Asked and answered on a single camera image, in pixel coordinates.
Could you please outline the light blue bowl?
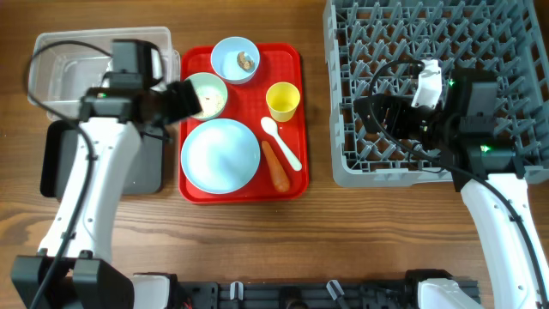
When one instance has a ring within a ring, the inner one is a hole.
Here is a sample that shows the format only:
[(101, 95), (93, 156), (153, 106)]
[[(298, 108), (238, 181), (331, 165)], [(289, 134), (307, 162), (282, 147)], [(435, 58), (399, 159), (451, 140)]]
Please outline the light blue bowl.
[[(237, 64), (237, 55), (245, 52), (250, 56), (255, 68), (250, 71), (242, 70)], [(261, 55), (258, 47), (244, 37), (228, 37), (214, 46), (210, 55), (210, 63), (214, 72), (225, 82), (239, 85), (249, 82), (261, 63)]]

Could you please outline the brown food scrap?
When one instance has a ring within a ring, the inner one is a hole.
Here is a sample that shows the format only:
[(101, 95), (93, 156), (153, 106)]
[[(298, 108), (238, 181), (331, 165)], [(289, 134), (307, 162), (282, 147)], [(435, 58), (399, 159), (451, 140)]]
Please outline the brown food scrap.
[(250, 71), (255, 68), (255, 63), (253, 59), (248, 56), (244, 51), (238, 53), (237, 64), (242, 70), (245, 71)]

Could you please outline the orange carrot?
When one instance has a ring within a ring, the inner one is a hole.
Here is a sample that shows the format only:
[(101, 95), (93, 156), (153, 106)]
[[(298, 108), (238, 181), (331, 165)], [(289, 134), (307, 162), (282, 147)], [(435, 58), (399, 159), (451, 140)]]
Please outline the orange carrot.
[(290, 180), (287, 177), (284, 168), (279, 162), (274, 150), (267, 141), (261, 143), (262, 151), (265, 155), (271, 182), (278, 192), (287, 192), (290, 189)]

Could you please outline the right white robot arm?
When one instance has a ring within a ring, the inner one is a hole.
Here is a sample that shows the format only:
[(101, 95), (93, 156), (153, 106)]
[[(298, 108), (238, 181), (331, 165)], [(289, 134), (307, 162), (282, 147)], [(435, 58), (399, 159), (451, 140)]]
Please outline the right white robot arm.
[(433, 69), (420, 66), (412, 99), (369, 93), (353, 101), (365, 129), (380, 132), (410, 155), (450, 172), (480, 237), (494, 303), (502, 308), (546, 308), (548, 264), (529, 210), (522, 159), (498, 140), (496, 75), (477, 69), (450, 72), (443, 106), (428, 94)]

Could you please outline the light green bowl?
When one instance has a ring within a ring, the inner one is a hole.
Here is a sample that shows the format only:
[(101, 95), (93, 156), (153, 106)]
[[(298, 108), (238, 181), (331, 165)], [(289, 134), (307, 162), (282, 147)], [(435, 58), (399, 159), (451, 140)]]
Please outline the light green bowl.
[(193, 118), (207, 121), (220, 116), (228, 102), (228, 89), (217, 75), (200, 72), (186, 78), (195, 89), (202, 110)]

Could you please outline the yellow plastic cup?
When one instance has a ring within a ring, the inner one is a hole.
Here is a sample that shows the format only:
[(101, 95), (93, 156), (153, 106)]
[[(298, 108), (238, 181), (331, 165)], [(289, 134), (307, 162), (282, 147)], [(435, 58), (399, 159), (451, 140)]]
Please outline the yellow plastic cup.
[(266, 93), (266, 102), (271, 117), (278, 122), (289, 121), (296, 112), (301, 94), (298, 88), (289, 82), (277, 82)]

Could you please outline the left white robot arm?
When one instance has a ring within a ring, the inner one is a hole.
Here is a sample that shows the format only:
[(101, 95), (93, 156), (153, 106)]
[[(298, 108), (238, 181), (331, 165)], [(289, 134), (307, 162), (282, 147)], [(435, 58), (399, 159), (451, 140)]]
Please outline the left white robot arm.
[(200, 112), (191, 82), (158, 91), (160, 49), (115, 39), (105, 88), (90, 88), (66, 124), (77, 149), (56, 218), (38, 251), (17, 256), (11, 281), (28, 308), (181, 308), (174, 274), (127, 277), (112, 265), (112, 231), (124, 182), (141, 145), (143, 124), (165, 128)]

